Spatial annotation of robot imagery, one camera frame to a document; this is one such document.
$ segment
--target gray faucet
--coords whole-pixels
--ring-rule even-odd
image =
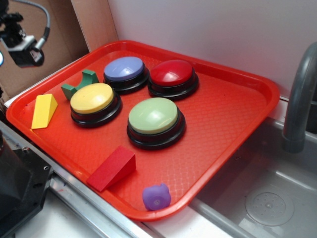
[[[290,153],[301,152],[305,131],[317,133],[317,42],[305,51],[296,72],[288,102],[283,149]]]

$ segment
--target green block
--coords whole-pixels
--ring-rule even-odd
[[[63,84],[61,86],[61,89],[68,100],[70,100],[71,97],[74,95],[74,93],[76,93],[79,89],[93,83],[99,83],[99,80],[95,72],[85,69],[82,73],[83,73],[83,78],[81,80],[81,83],[77,85],[76,87],[71,86],[69,84]]]

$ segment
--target yellow wedge block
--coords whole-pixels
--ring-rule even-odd
[[[38,129],[48,127],[57,105],[53,94],[37,96],[31,128]]]

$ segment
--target foam block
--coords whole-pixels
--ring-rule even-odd
[[[58,104],[53,94],[44,94],[36,97],[32,120],[32,129],[48,127]]]
[[[72,85],[69,85],[69,84],[63,84],[61,89],[65,95],[65,97],[70,100],[71,97],[81,88],[87,86],[87,85],[90,85],[90,84],[93,84],[93,83],[99,83],[99,80],[97,78],[97,75],[95,72],[91,71],[91,70],[88,70],[88,69],[85,69],[82,71],[82,74],[83,74],[83,78],[82,78],[82,81],[81,83],[74,87]]]
[[[135,170],[135,154],[119,146],[87,179],[87,184],[102,192]]]

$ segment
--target plastic tray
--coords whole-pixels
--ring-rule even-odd
[[[80,128],[70,117],[70,105],[61,85],[78,85],[84,69],[103,81],[104,67],[114,59],[136,56],[151,70],[165,60],[183,59],[195,69],[200,86],[190,97],[175,103],[184,114],[187,129],[180,141],[162,150],[133,146],[126,127],[130,110],[150,98],[147,87],[123,95],[123,109],[112,122],[97,128]],[[58,107],[47,128],[31,130],[37,95],[52,93]],[[104,200],[131,219],[154,221],[184,208],[227,159],[276,106],[279,92],[270,80],[132,41],[107,44],[35,86],[15,100],[7,119],[81,182],[120,145],[136,154],[136,171],[102,193]],[[171,205],[147,211],[142,202],[145,187],[165,183]]]

